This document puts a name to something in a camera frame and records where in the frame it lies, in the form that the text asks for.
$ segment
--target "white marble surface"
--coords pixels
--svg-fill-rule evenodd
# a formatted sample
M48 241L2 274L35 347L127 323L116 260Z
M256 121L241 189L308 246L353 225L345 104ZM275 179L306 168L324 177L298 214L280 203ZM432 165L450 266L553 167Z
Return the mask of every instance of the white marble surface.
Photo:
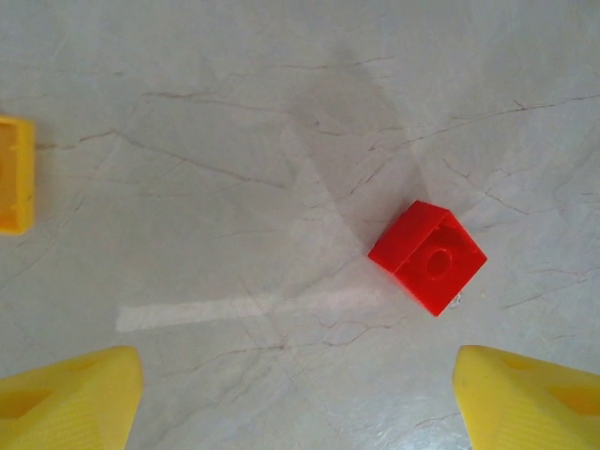
M135 345L128 449L468 449L461 344L600 371L593 0L0 0L0 112L0 376ZM365 257L415 199L489 257L438 319Z

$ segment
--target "yellow toy block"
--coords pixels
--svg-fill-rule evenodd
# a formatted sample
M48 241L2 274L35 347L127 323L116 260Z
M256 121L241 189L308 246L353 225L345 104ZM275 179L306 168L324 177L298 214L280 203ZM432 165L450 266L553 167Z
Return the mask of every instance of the yellow toy block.
M142 387L131 347L0 380L0 449L123 450Z
M34 124L0 115L0 233L34 223Z
M454 389L473 450L600 449L600 375L465 346Z

